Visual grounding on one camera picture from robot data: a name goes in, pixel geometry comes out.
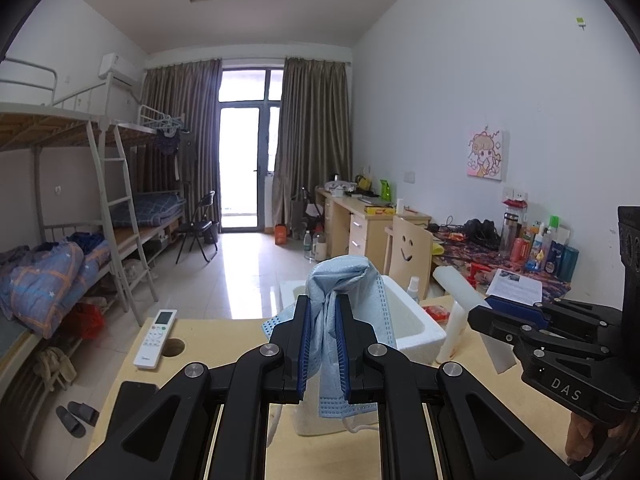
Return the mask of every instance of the yellow cloth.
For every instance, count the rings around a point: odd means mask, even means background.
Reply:
[[[444,254],[444,247],[434,242],[433,245],[431,245],[431,254],[433,256],[440,256],[441,254]]]

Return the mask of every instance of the canvas painting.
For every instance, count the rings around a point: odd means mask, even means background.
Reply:
[[[489,128],[486,128],[479,134],[469,135],[466,174],[502,180],[503,162],[501,131],[492,134]]]

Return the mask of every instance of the patterned tablecloth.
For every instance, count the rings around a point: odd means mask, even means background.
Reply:
[[[571,283],[561,282],[554,276],[546,272],[529,272],[523,270],[524,263],[514,264],[506,256],[500,256],[497,251],[485,249],[473,242],[454,242],[450,240],[434,240],[444,247],[444,254],[434,256],[433,261],[437,265],[454,266],[463,276],[469,275],[472,262],[481,264],[492,269],[505,269],[517,272],[528,278],[542,282],[542,300],[553,301],[554,298],[561,298],[571,290]],[[486,289],[494,277],[493,272],[476,272],[478,287]]]

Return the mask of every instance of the tile floor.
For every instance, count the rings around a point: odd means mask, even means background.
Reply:
[[[175,308],[188,319],[260,319],[282,309],[280,283],[304,280],[313,264],[302,253],[302,242],[276,246],[273,236],[258,233],[221,235],[218,254],[206,264],[197,247],[183,253],[175,265],[177,246],[162,254],[154,268],[160,301],[153,304],[141,284],[134,295],[146,316],[160,308]],[[211,254],[213,247],[206,249]],[[69,435],[55,415],[55,407],[70,400],[100,410],[139,327],[131,312],[117,305],[107,313],[100,337],[85,342],[72,358],[78,378],[66,392],[49,396],[36,424],[26,460],[40,480],[63,480],[84,459],[91,440]]]

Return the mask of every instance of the white foam box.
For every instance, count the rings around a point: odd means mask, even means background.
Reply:
[[[444,330],[390,277],[382,276],[385,282],[386,300],[389,304],[391,323],[394,327],[398,350],[411,361],[429,365],[433,363],[446,336]],[[280,295],[283,306],[295,303],[305,293],[305,282],[283,282]],[[320,374],[306,382],[305,400],[294,409],[293,427],[299,435],[319,435],[345,431],[339,418],[318,416]],[[349,417],[351,426],[374,424],[378,412]]]

